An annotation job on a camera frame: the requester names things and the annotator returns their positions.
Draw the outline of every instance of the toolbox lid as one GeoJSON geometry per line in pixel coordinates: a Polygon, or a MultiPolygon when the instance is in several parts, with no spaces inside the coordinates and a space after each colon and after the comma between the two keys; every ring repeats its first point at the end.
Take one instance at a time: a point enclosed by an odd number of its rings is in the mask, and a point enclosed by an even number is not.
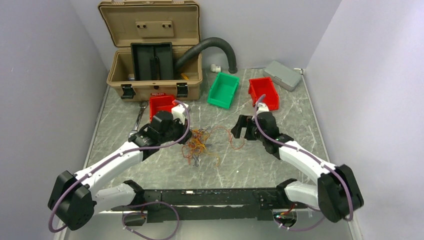
{"type": "Polygon", "coordinates": [[[190,46],[200,40],[199,5],[192,0],[110,0],[98,9],[118,48],[164,42],[190,46]]]}

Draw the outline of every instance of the black hose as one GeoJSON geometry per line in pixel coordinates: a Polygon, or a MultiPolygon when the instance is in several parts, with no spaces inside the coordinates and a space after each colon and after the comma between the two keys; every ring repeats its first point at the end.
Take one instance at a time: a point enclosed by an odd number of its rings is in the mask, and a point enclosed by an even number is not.
{"type": "Polygon", "coordinates": [[[209,37],[201,40],[198,44],[194,45],[188,51],[180,57],[174,66],[174,71],[178,72],[190,59],[197,56],[201,53],[201,51],[209,48],[209,47],[217,47],[224,51],[226,58],[228,60],[228,72],[230,74],[237,73],[237,62],[236,62],[236,54],[234,53],[231,45],[222,38],[219,37],[209,37]]]}

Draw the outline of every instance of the robotic arm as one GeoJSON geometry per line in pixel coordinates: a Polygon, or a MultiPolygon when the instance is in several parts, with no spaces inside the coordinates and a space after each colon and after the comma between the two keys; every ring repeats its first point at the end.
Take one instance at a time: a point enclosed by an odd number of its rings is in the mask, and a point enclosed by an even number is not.
{"type": "Polygon", "coordinates": [[[191,131],[187,130],[189,122],[187,121],[184,125],[185,122],[185,109],[181,104],[174,107],[172,113],[158,112],[151,123],[144,125],[119,149],[104,159],[75,174],[69,171],[61,173],[54,184],[48,207],[53,210],[61,195],[71,185],[80,181],[59,203],[56,210],[56,215],[69,229],[77,230],[84,226],[94,214],[116,206],[144,202],[144,190],[132,180],[125,181],[116,187],[102,188],[124,170],[143,162],[157,152],[159,150],[157,146],[177,141],[188,131],[179,142],[184,144],[192,136],[191,131]]]}
{"type": "Polygon", "coordinates": [[[351,202],[352,211],[364,205],[355,176],[348,166],[336,166],[326,162],[301,147],[292,137],[280,133],[275,117],[264,103],[258,104],[256,115],[258,122],[255,122],[253,116],[240,115],[237,124],[231,129],[234,137],[240,138],[242,128],[246,128],[244,136],[246,140],[261,141],[269,154],[295,166],[315,183],[315,185],[305,184],[293,178],[280,183],[276,188],[281,202],[303,203],[320,209],[322,214],[333,223],[349,215],[349,202],[351,202]],[[265,137],[257,124],[274,141],[265,137]],[[339,175],[347,186],[350,199],[342,187],[343,183],[334,173],[339,175]]]}

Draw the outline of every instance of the tan toolbox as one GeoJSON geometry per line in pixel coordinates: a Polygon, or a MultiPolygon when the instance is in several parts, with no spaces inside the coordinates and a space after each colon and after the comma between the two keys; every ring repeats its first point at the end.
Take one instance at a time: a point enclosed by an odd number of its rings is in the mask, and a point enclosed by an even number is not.
{"type": "Polygon", "coordinates": [[[131,43],[172,43],[175,63],[200,41],[199,4],[192,0],[102,1],[98,5],[113,44],[119,48],[107,76],[124,102],[140,102],[152,96],[174,95],[179,100],[197,100],[202,83],[202,54],[190,60],[174,80],[130,81],[134,76],[131,43]]]}

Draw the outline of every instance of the hose end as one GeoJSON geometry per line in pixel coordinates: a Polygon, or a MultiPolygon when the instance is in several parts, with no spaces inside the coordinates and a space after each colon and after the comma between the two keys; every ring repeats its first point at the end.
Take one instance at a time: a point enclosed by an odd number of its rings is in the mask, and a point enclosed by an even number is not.
{"type": "Polygon", "coordinates": [[[237,73],[237,67],[235,67],[235,68],[233,68],[233,69],[228,69],[228,72],[230,73],[230,74],[236,74],[237,73]]]}

